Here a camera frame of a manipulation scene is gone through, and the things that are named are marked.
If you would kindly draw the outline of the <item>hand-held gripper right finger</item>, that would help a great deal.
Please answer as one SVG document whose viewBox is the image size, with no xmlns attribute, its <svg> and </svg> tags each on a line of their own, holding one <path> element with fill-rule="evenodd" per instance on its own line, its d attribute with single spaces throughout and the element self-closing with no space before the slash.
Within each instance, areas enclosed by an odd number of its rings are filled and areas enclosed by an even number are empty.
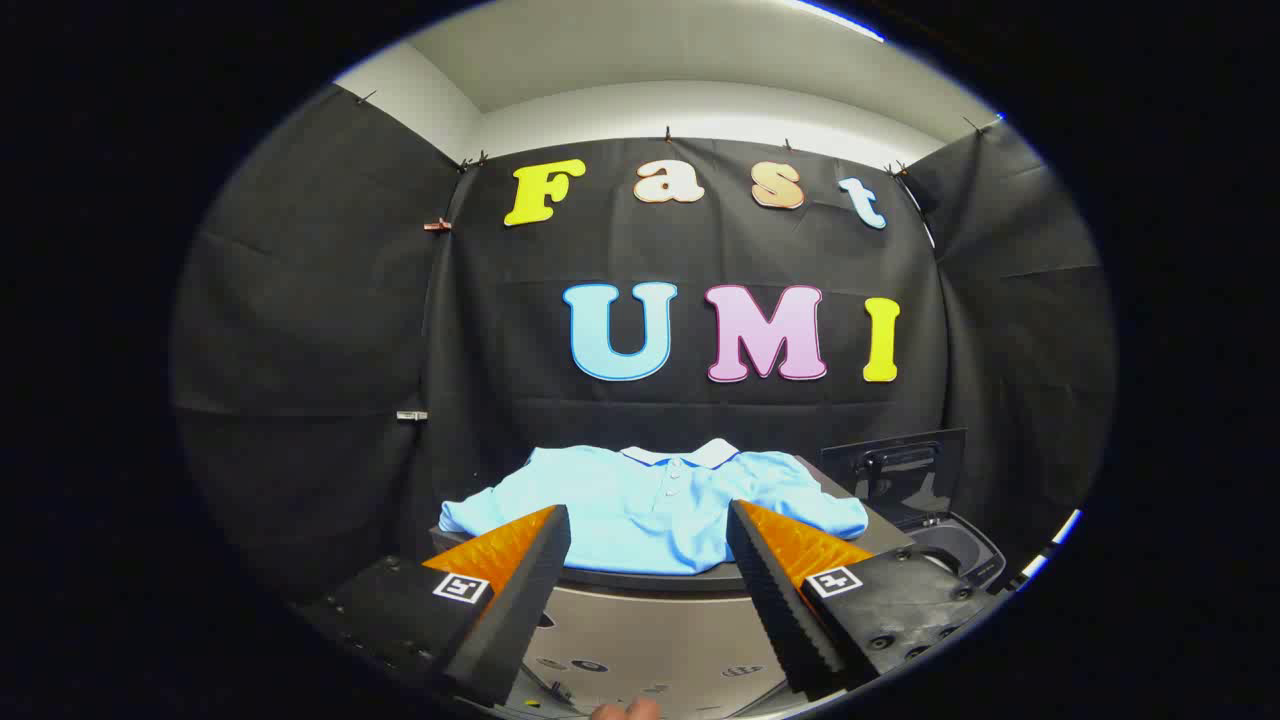
<svg viewBox="0 0 1280 720">
<path fill-rule="evenodd" d="M 726 539 L 792 691 L 819 700 L 910 667 L 997 600 L 928 544 L 873 553 L 745 500 Z"/>
</svg>

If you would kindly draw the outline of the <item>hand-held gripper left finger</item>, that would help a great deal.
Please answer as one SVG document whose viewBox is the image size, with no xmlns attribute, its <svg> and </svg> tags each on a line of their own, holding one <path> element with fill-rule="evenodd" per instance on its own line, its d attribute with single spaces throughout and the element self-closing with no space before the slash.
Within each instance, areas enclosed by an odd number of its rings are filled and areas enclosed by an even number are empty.
<svg viewBox="0 0 1280 720">
<path fill-rule="evenodd" d="M 568 509 L 552 505 L 431 559 L 385 557 L 300 616 L 407 689 L 494 707 L 524 666 L 570 544 Z"/>
</svg>

